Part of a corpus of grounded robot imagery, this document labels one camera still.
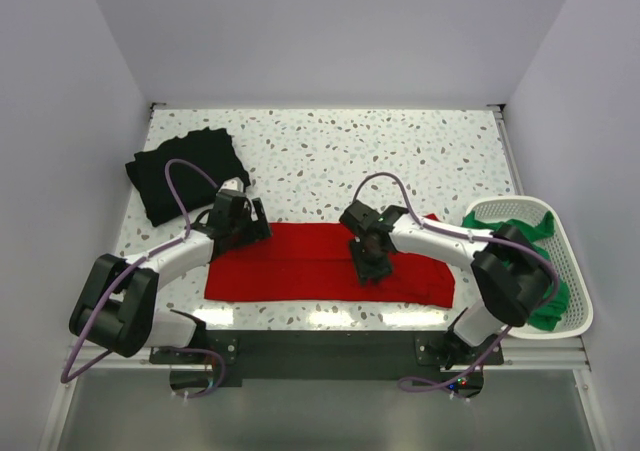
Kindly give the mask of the red t shirt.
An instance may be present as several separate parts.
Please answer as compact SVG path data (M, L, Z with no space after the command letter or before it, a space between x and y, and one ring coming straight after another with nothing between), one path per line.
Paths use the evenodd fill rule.
M348 242L333 223L273 223L273 236L232 250L209 265L204 298L225 302L347 301L453 305L449 267L413 254L391 257L393 273L359 283Z

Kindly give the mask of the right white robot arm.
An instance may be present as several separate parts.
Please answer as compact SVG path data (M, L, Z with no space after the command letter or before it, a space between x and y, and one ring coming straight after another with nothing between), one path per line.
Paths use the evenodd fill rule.
M471 273L480 297L431 345L442 358L459 364L469 363L482 348L491 349L490 341L501 330L527 324L559 287L553 265L512 225L474 230L421 218L401 206L378 212L359 200L343 211L339 222L353 235L349 249L362 285L392 274L392 253L434 259Z

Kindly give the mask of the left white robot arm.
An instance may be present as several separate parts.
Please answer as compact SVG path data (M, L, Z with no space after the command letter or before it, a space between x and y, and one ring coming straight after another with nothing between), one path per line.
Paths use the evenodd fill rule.
M207 221L144 253L96 259L71 313L77 337L131 357L143 348L167 348L185 363L207 351L204 323L184 312L156 310L158 292L194 268L272 236L262 201L236 190L217 193Z

